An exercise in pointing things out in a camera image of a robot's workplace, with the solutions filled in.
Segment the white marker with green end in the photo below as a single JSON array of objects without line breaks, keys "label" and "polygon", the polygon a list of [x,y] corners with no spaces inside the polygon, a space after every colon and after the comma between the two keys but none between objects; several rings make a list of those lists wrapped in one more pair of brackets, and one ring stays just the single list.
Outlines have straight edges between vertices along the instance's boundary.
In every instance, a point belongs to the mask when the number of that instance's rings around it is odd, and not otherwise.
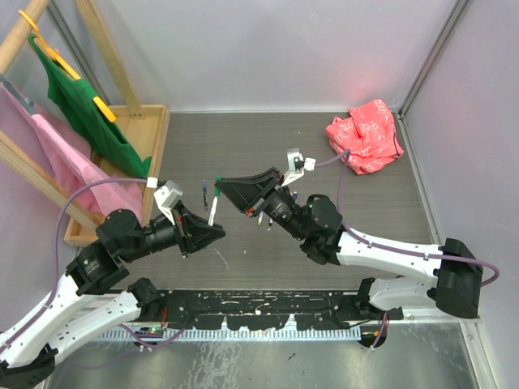
[{"label": "white marker with green end", "polygon": [[209,226],[213,226],[214,225],[214,221],[215,221],[215,217],[216,217],[216,213],[217,213],[218,199],[219,199],[219,197],[217,195],[215,195],[214,198],[213,198],[212,206],[211,206],[210,213],[209,213],[209,218],[208,218],[208,225]]}]

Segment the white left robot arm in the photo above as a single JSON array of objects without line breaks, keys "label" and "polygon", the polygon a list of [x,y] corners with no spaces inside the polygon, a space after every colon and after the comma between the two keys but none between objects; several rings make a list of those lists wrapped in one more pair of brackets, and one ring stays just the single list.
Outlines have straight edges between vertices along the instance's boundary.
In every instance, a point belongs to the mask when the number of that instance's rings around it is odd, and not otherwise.
[{"label": "white left robot arm", "polygon": [[107,294],[129,271],[126,263],[177,246],[187,257],[225,236],[219,224],[192,214],[181,203],[177,221],[160,215],[142,226],[127,209],[111,212],[97,227],[97,240],[71,261],[57,288],[1,335],[1,386],[32,388],[46,380],[57,364],[95,336],[119,324],[162,312],[162,298],[142,277],[100,308],[77,314]]}]

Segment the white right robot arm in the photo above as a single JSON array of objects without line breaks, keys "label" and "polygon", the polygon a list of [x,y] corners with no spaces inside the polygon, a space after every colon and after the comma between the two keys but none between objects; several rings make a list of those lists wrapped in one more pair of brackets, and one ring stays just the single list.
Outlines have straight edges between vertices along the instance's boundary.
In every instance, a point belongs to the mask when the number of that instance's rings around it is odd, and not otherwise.
[{"label": "white right robot arm", "polygon": [[358,289],[359,315],[373,319],[382,311],[407,306],[435,306],[445,314],[478,316],[483,266],[465,243],[449,238],[442,245],[384,239],[347,228],[336,204],[325,194],[295,201],[274,168],[250,177],[219,178],[215,188],[242,214],[266,214],[319,265],[360,266],[394,274],[394,279],[366,278]]}]

